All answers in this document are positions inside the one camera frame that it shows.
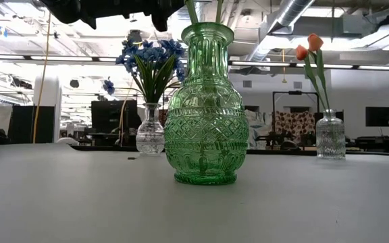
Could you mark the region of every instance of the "vase neck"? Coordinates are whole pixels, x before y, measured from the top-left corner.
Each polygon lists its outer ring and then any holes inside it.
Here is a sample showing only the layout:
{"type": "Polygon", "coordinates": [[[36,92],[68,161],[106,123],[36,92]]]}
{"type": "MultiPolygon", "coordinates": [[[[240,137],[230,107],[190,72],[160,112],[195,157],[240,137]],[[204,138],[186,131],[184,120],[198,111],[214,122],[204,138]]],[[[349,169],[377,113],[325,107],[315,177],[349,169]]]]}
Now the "vase neck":
{"type": "Polygon", "coordinates": [[[336,111],[333,109],[326,109],[323,111],[324,118],[334,118],[336,117],[336,111]]]}
{"type": "Polygon", "coordinates": [[[185,84],[228,81],[228,45],[233,32],[216,23],[199,23],[183,32],[188,45],[188,79],[185,84]]]}
{"type": "Polygon", "coordinates": [[[159,120],[159,104],[145,103],[145,121],[156,122],[159,120]]]}

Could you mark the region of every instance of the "tulip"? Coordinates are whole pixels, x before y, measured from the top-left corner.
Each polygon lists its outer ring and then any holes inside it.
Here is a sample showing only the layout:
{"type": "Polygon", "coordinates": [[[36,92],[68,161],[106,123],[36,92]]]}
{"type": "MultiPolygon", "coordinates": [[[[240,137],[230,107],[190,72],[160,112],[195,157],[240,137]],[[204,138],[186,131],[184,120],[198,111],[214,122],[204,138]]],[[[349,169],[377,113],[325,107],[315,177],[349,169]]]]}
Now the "tulip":
{"type": "Polygon", "coordinates": [[[300,61],[304,60],[308,53],[307,49],[302,45],[299,45],[295,51],[296,58],[300,61]]]}
{"type": "Polygon", "coordinates": [[[319,49],[321,49],[323,45],[322,39],[318,37],[316,34],[310,34],[309,38],[307,38],[309,41],[309,51],[315,52],[319,49]]]}

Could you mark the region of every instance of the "green glass vase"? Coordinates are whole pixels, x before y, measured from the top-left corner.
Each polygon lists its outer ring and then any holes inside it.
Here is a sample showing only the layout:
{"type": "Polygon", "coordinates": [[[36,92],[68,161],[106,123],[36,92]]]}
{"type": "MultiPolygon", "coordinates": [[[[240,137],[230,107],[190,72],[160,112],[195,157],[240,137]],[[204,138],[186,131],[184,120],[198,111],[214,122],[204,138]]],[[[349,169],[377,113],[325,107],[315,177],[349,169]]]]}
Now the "green glass vase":
{"type": "Polygon", "coordinates": [[[167,160],[178,182],[233,183],[249,137],[242,98],[228,78],[227,46],[234,33],[205,22],[184,29],[182,38],[188,45],[188,75],[169,104],[167,160]]]}

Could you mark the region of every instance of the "vase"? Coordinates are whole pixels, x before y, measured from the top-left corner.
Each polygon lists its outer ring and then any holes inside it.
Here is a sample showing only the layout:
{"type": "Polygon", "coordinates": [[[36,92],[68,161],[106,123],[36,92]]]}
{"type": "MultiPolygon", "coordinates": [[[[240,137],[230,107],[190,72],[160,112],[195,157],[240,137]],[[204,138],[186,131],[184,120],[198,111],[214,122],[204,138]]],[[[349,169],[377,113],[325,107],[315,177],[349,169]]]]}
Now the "vase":
{"type": "Polygon", "coordinates": [[[182,32],[188,74],[169,103],[165,123],[167,160],[175,179],[187,184],[230,184],[247,151],[249,127],[242,98],[228,79],[228,27],[193,24],[182,32]]]}
{"type": "Polygon", "coordinates": [[[145,103],[145,119],[139,126],[136,135],[136,148],[141,154],[158,155],[164,149],[165,137],[159,122],[157,103],[145,103]]]}
{"type": "Polygon", "coordinates": [[[316,123],[316,149],[320,159],[345,159],[344,124],[334,110],[325,110],[316,123]]]}

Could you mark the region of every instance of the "table surface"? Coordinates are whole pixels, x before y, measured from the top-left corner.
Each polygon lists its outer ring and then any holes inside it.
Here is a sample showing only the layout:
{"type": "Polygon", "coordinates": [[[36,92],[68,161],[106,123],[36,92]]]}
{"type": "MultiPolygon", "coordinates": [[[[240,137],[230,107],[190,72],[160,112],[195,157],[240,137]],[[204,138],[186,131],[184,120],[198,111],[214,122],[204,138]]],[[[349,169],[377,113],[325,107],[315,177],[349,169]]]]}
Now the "table surface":
{"type": "Polygon", "coordinates": [[[235,184],[159,157],[0,146],[0,243],[389,243],[389,157],[248,155],[235,184]]]}

